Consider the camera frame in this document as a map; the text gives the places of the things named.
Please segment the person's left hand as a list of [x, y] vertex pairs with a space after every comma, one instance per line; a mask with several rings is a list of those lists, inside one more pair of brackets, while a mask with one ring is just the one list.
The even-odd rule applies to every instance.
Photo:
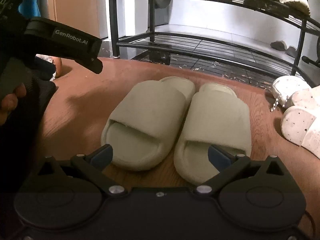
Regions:
[[1, 100], [1, 112], [0, 112], [0, 124], [3, 125], [8, 115], [13, 111], [18, 105], [18, 99], [26, 96], [27, 90], [25, 85], [22, 83], [17, 86], [11, 94], [6, 95]]

